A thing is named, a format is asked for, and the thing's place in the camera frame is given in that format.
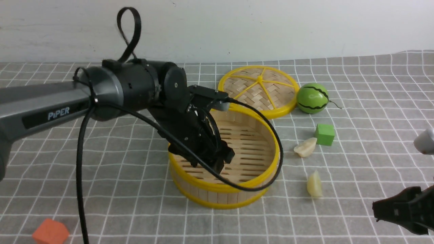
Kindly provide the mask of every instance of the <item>robotic arm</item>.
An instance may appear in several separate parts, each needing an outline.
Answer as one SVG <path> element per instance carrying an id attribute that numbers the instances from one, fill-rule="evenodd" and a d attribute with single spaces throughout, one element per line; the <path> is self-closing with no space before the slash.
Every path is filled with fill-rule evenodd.
<path id="1" fill-rule="evenodd" d="M 227 93 L 201 86 L 187 87 L 185 71 L 171 62 L 134 59 L 120 63 L 104 60 L 87 69 L 81 81 L 90 82 L 98 102 L 110 102 L 129 110 L 147 109 L 157 123 L 181 140 L 213 170 L 220 173 L 234 152 L 220 141 L 207 122 L 210 109 L 227 110 Z M 63 82 L 0 89 L 0 181 L 5 176 L 11 145 L 18 139 L 74 120 L 91 105 L 89 87 Z M 125 113 L 98 107 L 93 119 L 107 121 Z M 193 166 L 197 161 L 169 138 L 169 151 L 182 155 Z"/>

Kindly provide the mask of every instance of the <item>black cable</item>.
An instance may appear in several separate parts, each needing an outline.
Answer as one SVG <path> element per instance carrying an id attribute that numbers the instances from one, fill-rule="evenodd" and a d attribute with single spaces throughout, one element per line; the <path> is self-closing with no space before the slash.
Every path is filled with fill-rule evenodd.
<path id="1" fill-rule="evenodd" d="M 259 112 L 258 110 L 256 110 L 255 108 L 253 108 L 252 106 L 250 106 L 248 104 L 244 104 L 244 103 L 239 102 L 239 101 L 234 100 L 234 99 L 229 98 L 228 102 L 242 105 L 244 107 L 247 107 L 247 108 L 253 110 L 255 113 L 257 113 L 267 123 L 267 125 L 271 128 L 271 130 L 273 131 L 273 134 L 275 135 L 275 137 L 277 139 L 277 143 L 279 145 L 280 159 L 279 159 L 279 164 L 277 166 L 276 173 L 270 179 L 270 181 L 268 181 L 266 184 L 264 184 L 260 187 L 255 187 L 255 188 L 243 187 L 243 186 L 237 185 L 235 183 L 232 183 L 229 180 L 226 180 L 225 178 L 220 176 L 220 174 L 215 172 L 210 166 L 208 166 L 208 164 L 206 164 L 201 158 L 199 158 L 199 156 L 197 156 L 193 151 L 191 151 L 180 140 L 178 140 L 170 132 L 168 132 L 166 129 L 162 128 L 159 124 L 155 123 L 154 121 L 147 118 L 146 116 L 143 116 L 138 112 L 126 109 L 126 108 L 119 106 L 117 104 L 114 104 L 114 103 L 108 103 L 108 102 L 93 103 L 91 105 L 90 110 L 87 112 L 87 114 L 86 114 L 86 116 L 83 119 L 83 122 L 81 124 L 80 132 L 79 132 L 79 139 L 78 139 L 78 146 L 77 146 L 77 169 L 76 169 L 77 200 L 78 200 L 79 217 L 80 217 L 80 224 L 81 224 L 84 244 L 89 244 L 89 237 L 88 237 L 88 233 L 87 233 L 87 226 L 86 226 L 86 220 L 85 220 L 84 203 L 83 203 L 83 189 L 82 189 L 82 179 L 81 179 L 81 171 L 82 171 L 81 167 L 82 167 L 82 160 L 83 160 L 83 144 L 84 144 L 84 135 L 85 135 L 85 131 L 86 131 L 86 126 L 87 126 L 89 119 L 90 119 L 91 115 L 93 114 L 96 106 L 112 107 L 112 108 L 118 109 L 122 112 L 128 113 L 128 114 L 130 114 L 134 117 L 137 117 L 138 119 L 143 120 L 144 122 L 148 123 L 150 126 L 154 127 L 157 131 L 159 131 L 164 137 L 169 138 L 170 140 L 174 141 L 175 144 L 182 147 L 187 153 L 189 153 L 191 156 L 193 156 L 204 169 L 206 169 L 208 172 L 210 172 L 214 177 L 216 177 L 221 182 L 223 182 L 223 183 L 225 183 L 225 184 L 227 184 L 233 188 L 242 190 L 242 191 L 261 191 L 261 190 L 264 190 L 267 187 L 269 187 L 276 180 L 276 178 L 279 176 L 279 173 L 281 171 L 281 168 L 283 165 L 282 143 L 280 142 L 279 136 L 278 136 L 276 130 L 274 129 L 273 125 L 269 122 L 269 120 L 261 112 Z"/>
<path id="2" fill-rule="evenodd" d="M 196 155 L 193 151 L 191 151 L 186 145 L 184 145 L 184 143 L 182 143 L 180 140 L 178 140 L 176 137 L 174 137 L 170 132 L 168 132 L 166 129 L 162 128 L 159 124 L 155 123 L 154 121 L 150 120 L 149 118 L 135 112 L 135 111 L 131 111 L 129 109 L 126 109 L 122 106 L 119 106 L 117 104 L 114 103 L 99 103 L 99 106 L 108 106 L 108 107 L 112 107 L 115 109 L 119 109 L 122 112 L 128 113 L 134 117 L 137 117 L 138 119 L 143 120 L 144 122 L 148 123 L 150 126 L 154 127 L 157 131 L 160 132 L 161 135 L 163 135 L 165 138 L 169 138 L 171 141 L 173 141 L 176 145 L 182 147 L 188 154 L 190 154 L 194 159 L 196 159 L 199 164 L 206 169 L 208 172 L 210 172 L 216 179 L 220 180 L 222 183 L 225 183 L 235 189 L 241 190 L 241 191 L 261 191 L 266 189 L 267 187 L 269 187 L 275 180 L 276 178 L 279 176 L 280 170 L 282 168 L 283 165 L 283 147 L 282 147 L 282 143 L 280 142 L 279 136 L 276 132 L 276 130 L 274 129 L 273 125 L 269 122 L 269 120 L 258 110 L 256 110 L 254 107 L 248 105 L 248 104 L 244 104 L 242 102 L 239 102 L 237 100 L 234 99 L 230 99 L 228 100 L 229 102 L 232 103 L 237 103 L 240 104 L 242 106 L 245 106 L 249 109 L 252 109 L 255 113 L 257 113 L 266 123 L 267 125 L 271 128 L 271 130 L 273 131 L 273 134 L 275 135 L 276 139 L 277 139 L 277 143 L 279 145 L 279 152 L 280 152 L 280 159 L 279 159 L 279 164 L 277 166 L 276 169 L 276 173 L 274 174 L 274 176 L 270 179 L 269 182 L 267 182 L 266 184 L 259 186 L 259 187 L 254 187 L 254 188 L 250 188 L 250 187 L 244 187 L 244 186 L 240 186 L 238 184 L 235 184 L 225 178 L 223 178 L 219 173 L 215 172 L 210 166 L 208 166 L 208 164 L 206 164 L 198 155 Z"/>
<path id="3" fill-rule="evenodd" d="M 125 36 L 124 31 L 122 30 L 122 25 L 121 25 L 122 15 L 127 10 L 131 11 L 131 13 L 133 14 L 133 17 L 134 17 L 134 34 L 133 34 L 133 38 L 131 38 L 130 43 L 128 42 L 127 37 Z M 122 56 L 118 59 L 118 62 L 125 63 L 125 61 L 127 61 L 127 59 L 130 57 L 131 54 L 134 56 L 135 59 L 137 59 L 137 56 L 134 53 L 134 49 L 137 46 L 138 41 L 140 40 L 140 34 L 141 34 L 141 19 L 140 19 L 139 12 L 137 11 L 137 9 L 135 9 L 133 7 L 124 7 L 118 12 L 116 22 L 118 24 L 119 32 L 121 33 L 122 38 L 124 39 L 125 43 L 127 44 L 127 48 L 125 49 Z"/>
<path id="4" fill-rule="evenodd" d="M 79 139 L 77 142 L 76 187 L 77 187 L 77 201 L 79 207 L 80 226 L 83 234 L 84 244 L 89 244 L 89 237 L 87 234 L 86 217 L 84 213 L 84 202 L 83 202 L 83 186 L 82 186 L 83 145 L 84 145 L 84 135 L 86 133 L 86 127 L 94 110 L 95 110 L 95 106 L 91 106 L 89 111 L 86 113 L 82 121 L 82 124 L 80 126 Z"/>

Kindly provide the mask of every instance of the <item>grid tablecloth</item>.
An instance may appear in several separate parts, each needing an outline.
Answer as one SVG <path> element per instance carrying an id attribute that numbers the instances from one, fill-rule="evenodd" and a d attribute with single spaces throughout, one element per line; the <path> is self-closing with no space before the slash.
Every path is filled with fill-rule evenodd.
<path id="1" fill-rule="evenodd" d="M 0 63 L 0 87 L 65 82 L 78 66 L 99 63 Z M 425 244 L 397 225 L 375 222 L 372 202 L 408 186 L 433 184 L 433 157 L 412 142 L 434 127 L 434 51 L 248 63 L 185 63 L 188 83 L 216 88 L 245 65 L 276 67 L 300 86 L 320 82 L 329 104 L 307 115 L 294 110 L 273 120 L 285 150 L 279 179 L 255 203 L 235 210 L 201 207 L 179 193 L 168 173 L 167 142 L 124 116 L 91 121 L 83 186 L 91 243 L 99 244 Z M 333 124 L 332 146 L 304 159 L 297 143 L 317 123 Z M 75 192 L 80 119 L 13 145 L 0 182 L 0 243 L 33 243 L 45 218 L 64 223 L 66 243 L 82 243 Z M 324 197 L 311 199 L 307 176 L 318 170 Z"/>

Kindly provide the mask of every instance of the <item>yellow rim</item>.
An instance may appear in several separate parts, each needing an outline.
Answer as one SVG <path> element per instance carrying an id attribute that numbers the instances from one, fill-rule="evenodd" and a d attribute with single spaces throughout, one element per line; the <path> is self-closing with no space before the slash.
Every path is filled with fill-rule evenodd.
<path id="1" fill-rule="evenodd" d="M 218 90 L 219 90 L 219 91 L 224 91 L 224 83 L 225 83 L 225 81 L 226 81 L 229 77 L 240 77 L 240 78 L 242 78 L 242 76 L 233 76 L 234 73 L 236 73 L 236 72 L 238 72 L 238 71 L 241 71 L 241 70 L 243 70 L 243 69 L 256 69 L 256 68 L 263 69 L 263 72 L 264 72 L 266 69 L 269 69 L 269 70 L 275 71 L 275 72 L 277 72 L 277 73 L 279 73 L 279 74 L 282 74 L 282 75 L 285 76 L 285 77 L 286 77 L 286 78 L 287 78 L 287 79 L 288 79 L 288 80 L 289 80 L 293 85 L 288 85 L 288 84 L 285 84 L 285 83 L 282 83 L 282 82 L 275 82 L 275 81 L 263 81 L 263 82 L 266 82 L 266 83 L 267 83 L 267 82 L 272 82 L 272 83 L 280 84 L 280 85 L 284 85 L 284 86 L 291 86 L 291 87 L 294 88 L 294 92 L 295 92 L 294 98 L 293 98 L 293 99 L 292 99 L 288 104 L 286 104 L 286 105 L 284 105 L 284 106 L 282 106 L 282 107 L 280 107 L 280 108 L 278 108 L 278 109 L 273 109 L 273 110 L 261 110 L 261 113 L 264 114 L 264 116 L 265 116 L 267 119 L 275 119 L 275 118 L 278 118 L 278 117 L 282 117 L 282 116 L 284 116 L 284 115 L 290 113 L 291 111 L 293 111 L 293 110 L 295 109 L 295 107 L 297 106 L 296 94 L 297 94 L 298 90 L 300 89 L 300 87 L 298 86 L 298 84 L 297 84 L 297 82 L 294 80 L 294 78 L 292 78 L 291 76 L 289 76 L 289 75 L 286 74 L 285 72 L 280 71 L 280 70 L 278 70 L 278 69 L 276 69 L 276 68 L 273 68 L 273 67 L 261 66 L 261 65 L 253 65 L 253 66 L 244 66 L 244 67 L 240 67 L 240 68 L 238 68 L 238 69 L 231 70 L 229 73 L 227 73 L 226 75 L 224 75 L 224 76 L 221 78 L 220 82 L 218 83 Z M 245 78 L 256 80 L 255 78 L 251 78 L 251 77 L 248 77 L 248 76 L 246 76 Z M 257 84 L 257 82 L 255 82 L 254 84 L 250 85 L 249 87 L 247 87 L 246 89 L 244 89 L 243 91 L 241 91 L 240 94 L 238 94 L 237 96 L 241 95 L 242 93 L 244 93 L 245 91 L 247 91 L 248 89 L 250 89 L 251 87 L 253 87 L 253 86 L 256 85 L 256 84 Z M 264 92 L 267 94 L 268 99 L 270 100 L 270 103 L 272 103 L 272 105 L 273 105 L 273 108 L 275 108 L 274 103 L 273 103 L 273 101 L 270 99 L 270 96 L 268 95 L 267 90 L 264 89 L 263 85 L 262 85 L 261 87 L 262 87 L 262 89 L 264 90 Z M 251 114 L 255 114 L 253 111 L 250 111 L 249 109 L 244 108 L 243 106 L 238 105 L 238 104 L 231 104 L 230 107 L 231 107 L 231 108 L 237 108 L 238 110 L 242 110 L 243 112 L 245 112 L 246 114 L 249 114 L 249 115 L 251 115 Z"/>
<path id="2" fill-rule="evenodd" d="M 268 188 L 264 189 L 262 192 L 258 193 L 256 196 L 243 201 L 243 202 L 239 202 L 239 203 L 233 203 L 233 204 L 221 204 L 221 203 L 211 203 L 208 201 L 204 201 L 202 199 L 199 199 L 197 197 L 192 196 L 190 193 L 186 192 L 183 188 L 180 187 L 180 185 L 178 184 L 178 182 L 175 180 L 175 178 L 173 177 L 173 171 L 171 171 L 172 174 L 172 179 L 173 179 L 173 183 L 175 183 L 176 187 L 178 188 L 178 190 L 188 199 L 192 200 L 193 202 L 208 207 L 208 208 L 217 208 L 217 209 L 232 209 L 232 208 L 241 208 L 244 206 L 247 206 L 253 202 L 255 202 L 256 200 L 258 200 L 259 198 L 261 198 L 267 191 Z"/>
<path id="3" fill-rule="evenodd" d="M 234 111 L 234 112 L 243 113 L 243 114 L 246 114 L 248 116 L 251 116 L 251 114 L 249 114 L 246 111 L 241 110 L 239 108 L 229 108 L 229 110 L 230 111 Z M 255 118 L 256 120 L 258 120 L 260 123 L 262 123 L 267 128 L 268 132 L 273 136 L 274 149 L 275 149 L 276 153 L 274 155 L 273 162 L 271 163 L 271 165 L 268 167 L 268 169 L 266 171 L 264 171 L 261 175 L 259 175 L 258 177 L 254 178 L 254 179 L 251 179 L 249 181 L 246 181 L 246 182 L 243 182 L 243 183 L 239 184 L 240 186 L 244 186 L 244 187 L 256 187 L 256 186 L 260 185 L 267 178 L 269 178 L 270 175 L 275 171 L 275 169 L 277 167 L 277 163 L 279 161 L 279 147 L 278 147 L 278 144 L 277 144 L 276 136 L 273 134 L 273 131 L 265 123 L 265 121 L 262 120 L 259 116 L 252 116 L 252 117 Z M 205 182 L 205 181 L 199 180 L 199 179 L 197 179 L 197 178 L 189 175 L 176 162 L 173 154 L 171 154 L 171 153 L 169 153 L 169 160 L 170 160 L 170 165 L 173 166 L 173 169 L 176 171 L 176 173 L 179 176 L 181 176 L 181 178 L 183 178 L 185 181 L 187 181 L 188 183 L 190 183 L 193 186 L 196 186 L 198 188 L 204 189 L 206 191 L 224 192 L 224 193 L 240 192 L 240 190 L 235 189 L 235 188 L 233 188 L 231 186 Z"/>

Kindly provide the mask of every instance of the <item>white wall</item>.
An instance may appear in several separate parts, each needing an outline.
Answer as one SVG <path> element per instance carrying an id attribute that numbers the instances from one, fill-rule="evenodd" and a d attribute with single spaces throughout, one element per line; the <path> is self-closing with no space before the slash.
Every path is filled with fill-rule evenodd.
<path id="1" fill-rule="evenodd" d="M 432 0 L 0 0 L 0 62 L 117 59 L 116 14 L 136 7 L 136 53 L 229 62 L 434 49 Z M 124 26 L 132 33 L 132 18 Z"/>

